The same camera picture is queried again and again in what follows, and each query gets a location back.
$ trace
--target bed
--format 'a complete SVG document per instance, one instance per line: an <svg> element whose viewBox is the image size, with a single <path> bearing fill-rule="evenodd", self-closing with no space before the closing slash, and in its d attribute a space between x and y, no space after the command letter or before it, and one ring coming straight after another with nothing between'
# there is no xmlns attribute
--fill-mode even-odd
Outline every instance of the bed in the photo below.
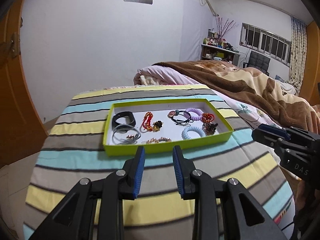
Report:
<svg viewBox="0 0 320 240"><path fill-rule="evenodd" d="M238 69L216 60L159 62L139 69L133 81L137 85L205 84L240 104L254 106L281 127L294 126L314 133L320 131L316 106L284 92L280 82L252 67Z"/></svg>
<svg viewBox="0 0 320 240"><path fill-rule="evenodd" d="M217 93L202 84L135 86L79 94L65 108L28 186L25 239L81 178L105 178L130 158L107 157L103 150L103 128L112 103L169 98L206 98L235 130L226 143L185 150L185 158L212 177L239 179L276 223L290 223L295 210L292 191L269 148L252 141L250 126ZM125 239L191 239L193 208L194 202L182 200L177 192L172 153L148 155L138 199L124 201ZM289 238L292 231L286 231Z"/></svg>

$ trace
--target black watch band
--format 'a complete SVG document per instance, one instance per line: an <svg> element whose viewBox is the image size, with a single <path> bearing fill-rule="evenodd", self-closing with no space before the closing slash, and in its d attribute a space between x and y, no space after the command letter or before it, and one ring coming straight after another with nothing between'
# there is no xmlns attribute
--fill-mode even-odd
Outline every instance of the black watch band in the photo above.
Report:
<svg viewBox="0 0 320 240"><path fill-rule="evenodd" d="M121 117L128 117L129 118L129 125L135 127L136 125L136 120L133 116L132 112L125 111L125 112L120 112L118 114L115 114L112 118L112 129L114 129L116 126L120 125L121 123L118 123L117 120Z"/></svg>

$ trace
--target purple spiral hair tie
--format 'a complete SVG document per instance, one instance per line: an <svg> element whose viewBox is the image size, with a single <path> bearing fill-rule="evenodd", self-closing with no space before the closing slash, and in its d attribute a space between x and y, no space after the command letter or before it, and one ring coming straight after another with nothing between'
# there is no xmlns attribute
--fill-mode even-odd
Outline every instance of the purple spiral hair tie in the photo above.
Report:
<svg viewBox="0 0 320 240"><path fill-rule="evenodd" d="M193 113L196 113L198 116L191 116L191 120L193 121L199 121L201 119L201 115L203 114L202 111L200 111L199 109L196 109L196 108L188 108L186 109L186 112L193 112ZM188 118L189 116L184 113L183 114L185 118Z"/></svg>

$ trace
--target window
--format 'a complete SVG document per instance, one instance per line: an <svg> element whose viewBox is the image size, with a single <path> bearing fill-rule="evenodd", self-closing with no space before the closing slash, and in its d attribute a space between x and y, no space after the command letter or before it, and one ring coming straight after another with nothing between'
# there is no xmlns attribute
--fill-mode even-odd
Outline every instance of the window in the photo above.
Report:
<svg viewBox="0 0 320 240"><path fill-rule="evenodd" d="M243 23L240 45L269 55L290 66L291 42L274 33Z"/></svg>

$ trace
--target door hinge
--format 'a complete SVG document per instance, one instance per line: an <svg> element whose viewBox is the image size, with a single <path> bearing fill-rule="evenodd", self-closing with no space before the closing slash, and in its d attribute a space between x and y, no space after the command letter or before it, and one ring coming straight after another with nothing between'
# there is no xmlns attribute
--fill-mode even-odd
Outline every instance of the door hinge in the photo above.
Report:
<svg viewBox="0 0 320 240"><path fill-rule="evenodd" d="M20 54L20 37L15 32L7 42L0 43L0 66L8 62L8 59L14 59Z"/></svg>

